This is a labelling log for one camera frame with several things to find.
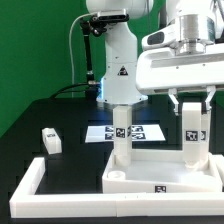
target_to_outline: white frame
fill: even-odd
[[[217,158],[224,177],[224,157]],[[35,195],[45,172],[35,158],[10,200],[12,218],[223,215],[223,193]]]

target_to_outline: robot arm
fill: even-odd
[[[167,0],[167,24],[143,39],[137,88],[143,94],[223,89],[224,23],[213,0]]]
[[[127,21],[144,16],[153,0],[86,0],[91,31],[105,34],[106,72],[101,79],[100,105],[132,105],[144,101],[135,86],[138,42]]]

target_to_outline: white pillar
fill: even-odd
[[[183,160],[196,170],[201,156],[201,103],[184,103],[182,109]]]
[[[131,106],[117,106],[113,110],[113,125],[115,164],[118,166],[128,166],[131,163],[132,149]]]

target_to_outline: table surface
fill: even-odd
[[[185,98],[198,101],[200,97]],[[224,110],[213,104],[210,148],[224,152]],[[133,124],[159,124],[165,142],[135,142],[133,148],[181,149],[181,116],[173,113],[167,96],[150,97],[133,109]],[[85,143],[92,125],[112,125],[112,110],[84,98],[34,101],[0,139],[0,223],[223,223],[214,217],[123,217],[11,219],[8,201],[35,157],[45,157],[46,173],[36,194],[102,193],[101,176],[113,149],[112,142]],[[48,155],[43,128],[55,128],[62,140],[62,154]]]

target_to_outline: label sticker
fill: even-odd
[[[114,127],[113,126],[106,126],[105,127],[105,132],[114,132]]]
[[[142,140],[142,139],[146,139],[146,137],[145,137],[144,133],[132,133],[132,139],[133,140]]]
[[[124,128],[116,128],[116,137],[117,138],[125,138],[125,129]]]
[[[198,131],[186,131],[185,136],[186,136],[185,139],[187,142],[198,142],[199,141]]]
[[[52,137],[55,137],[55,136],[56,136],[55,134],[48,134],[47,135],[48,138],[52,138]]]
[[[143,126],[133,125],[132,126],[132,132],[143,132]]]
[[[114,134],[113,133],[106,133],[105,134],[105,140],[114,140]]]
[[[166,193],[166,186],[155,186],[155,193]]]
[[[119,76],[126,76],[126,75],[128,75],[128,72],[127,72],[127,70],[126,70],[126,68],[124,66],[121,68],[121,70],[119,71],[118,75]]]

